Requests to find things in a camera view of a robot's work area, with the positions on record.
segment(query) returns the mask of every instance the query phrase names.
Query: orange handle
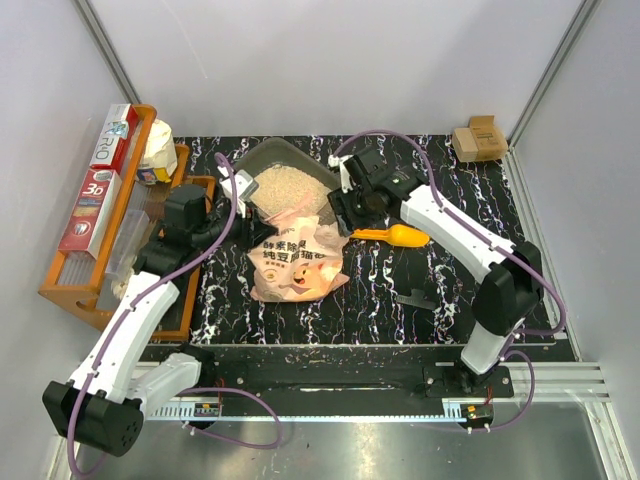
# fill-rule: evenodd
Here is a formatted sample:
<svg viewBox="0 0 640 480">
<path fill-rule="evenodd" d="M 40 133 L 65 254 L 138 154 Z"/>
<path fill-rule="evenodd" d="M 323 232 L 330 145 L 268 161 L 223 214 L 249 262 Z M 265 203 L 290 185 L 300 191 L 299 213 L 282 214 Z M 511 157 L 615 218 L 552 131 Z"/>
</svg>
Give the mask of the orange handle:
<svg viewBox="0 0 640 480">
<path fill-rule="evenodd" d="M 356 240 L 382 240 L 387 241 L 389 230 L 356 230 L 351 238 Z"/>
<path fill-rule="evenodd" d="M 393 225 L 389 230 L 356 230 L 351 238 L 381 240 L 394 247 L 419 248 L 429 243 L 429 235 L 407 225 Z"/>
</svg>

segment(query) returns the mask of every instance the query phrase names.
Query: orange wooden rack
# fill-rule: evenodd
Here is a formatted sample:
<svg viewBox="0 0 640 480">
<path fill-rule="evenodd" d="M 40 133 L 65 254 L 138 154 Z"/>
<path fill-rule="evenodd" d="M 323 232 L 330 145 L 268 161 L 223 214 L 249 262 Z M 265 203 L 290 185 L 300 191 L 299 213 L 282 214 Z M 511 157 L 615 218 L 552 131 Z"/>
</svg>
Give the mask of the orange wooden rack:
<svg viewBox="0 0 640 480">
<path fill-rule="evenodd" d="M 133 153 L 127 171 L 122 178 L 122 186 L 118 193 L 111 218 L 107 225 L 104 239 L 100 247 L 100 253 L 95 261 L 93 271 L 88 283 L 80 285 L 59 285 L 60 275 L 68 260 L 66 253 L 57 251 L 53 262 L 38 292 L 46 299 L 52 301 L 64 310 L 84 320 L 88 324 L 104 330 L 113 316 L 113 311 L 97 308 L 100 292 L 105 281 L 105 269 L 111 256 L 111 250 L 116 240 L 120 224 L 127 210 L 131 192 L 136 181 L 138 164 L 142 158 L 151 131 L 151 126 L 156 118 L 156 110 L 150 105 L 134 105 L 142 126 L 138 140 L 133 147 Z M 176 145 L 178 167 L 173 176 L 171 188 L 181 183 L 195 183 L 207 190 L 209 198 L 213 198 L 215 178 L 208 176 L 185 176 L 187 161 L 189 159 L 189 147 Z M 193 306 L 198 288 L 200 268 L 197 268 L 190 276 L 185 297 L 185 307 L 182 314 L 179 330 L 162 330 L 153 334 L 152 339 L 163 341 L 186 341 L 189 338 L 189 326 L 193 314 Z"/>
</svg>

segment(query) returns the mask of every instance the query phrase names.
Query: white wall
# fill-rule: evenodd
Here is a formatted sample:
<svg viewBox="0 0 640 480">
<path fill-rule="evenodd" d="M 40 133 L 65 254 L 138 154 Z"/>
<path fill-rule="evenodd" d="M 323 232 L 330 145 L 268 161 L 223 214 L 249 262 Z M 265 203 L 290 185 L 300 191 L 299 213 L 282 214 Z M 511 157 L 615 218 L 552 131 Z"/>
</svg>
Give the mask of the white wall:
<svg viewBox="0 0 640 480">
<path fill-rule="evenodd" d="M 35 479 L 54 438 L 42 392 L 98 336 L 36 291 L 123 98 L 68 0 L 2 2 L 0 58 L 0 478 Z"/>
<path fill-rule="evenodd" d="M 640 3 L 602 2 L 517 145 L 588 360 L 640 467 Z"/>
<path fill-rule="evenodd" d="M 178 135 L 511 131 L 579 0 L 92 0 Z"/>
</svg>

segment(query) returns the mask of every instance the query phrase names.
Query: black bracket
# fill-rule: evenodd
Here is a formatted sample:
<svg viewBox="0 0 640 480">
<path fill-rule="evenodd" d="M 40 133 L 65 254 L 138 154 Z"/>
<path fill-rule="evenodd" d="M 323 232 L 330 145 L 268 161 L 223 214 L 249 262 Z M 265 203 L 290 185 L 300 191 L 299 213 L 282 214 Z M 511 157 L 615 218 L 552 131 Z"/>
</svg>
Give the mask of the black bracket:
<svg viewBox="0 0 640 480">
<path fill-rule="evenodd" d="M 67 437 L 71 410 L 80 392 L 72 385 L 50 382 L 42 395 L 58 434 Z M 121 404 L 87 393 L 80 407 L 75 440 L 115 457 L 127 453 L 142 430 L 144 417 L 140 400 L 125 399 Z"/>
<path fill-rule="evenodd" d="M 422 369 L 425 395 L 428 398 L 512 398 L 513 382 L 509 369 L 496 366 L 489 373 L 469 382 L 464 368 L 456 363 Z"/>
</svg>

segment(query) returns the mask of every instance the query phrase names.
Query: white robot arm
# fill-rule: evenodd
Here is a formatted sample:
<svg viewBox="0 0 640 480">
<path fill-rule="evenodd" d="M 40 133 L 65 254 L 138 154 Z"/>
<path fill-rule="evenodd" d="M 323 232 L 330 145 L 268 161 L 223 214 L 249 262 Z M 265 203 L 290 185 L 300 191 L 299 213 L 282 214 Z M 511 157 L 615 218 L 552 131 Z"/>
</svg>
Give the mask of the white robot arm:
<svg viewBox="0 0 640 480">
<path fill-rule="evenodd" d="M 121 456 L 137 439 L 146 417 L 185 389 L 198 383 L 213 384 L 213 354 L 186 344 L 152 371 L 131 380 L 151 335 L 188 283 L 191 272 L 185 269 L 193 268 L 188 267 L 192 260 L 222 234 L 222 221 L 215 212 L 207 213 L 206 200 L 205 190 L 197 185 L 171 191 L 164 220 L 138 252 L 135 274 L 98 343 L 65 384 L 49 383 L 42 399 L 61 436 L 67 437 L 74 406 L 84 395 L 75 439 Z M 246 249 L 277 232 L 262 223 L 250 206 L 245 206 L 230 225 L 226 238 Z M 169 274 L 173 281 L 159 284 Z"/>
<path fill-rule="evenodd" d="M 516 246 L 488 231 L 442 195 L 436 199 L 437 190 L 413 168 L 387 167 L 371 148 L 331 157 L 329 165 L 340 169 L 342 188 L 330 193 L 329 201 L 344 235 L 391 215 L 428 233 L 480 284 L 472 305 L 476 324 L 461 360 L 466 370 L 463 383 L 481 381 L 543 295 L 542 287 L 499 250 L 515 254 L 540 272 L 539 250 L 529 242 Z"/>
</svg>

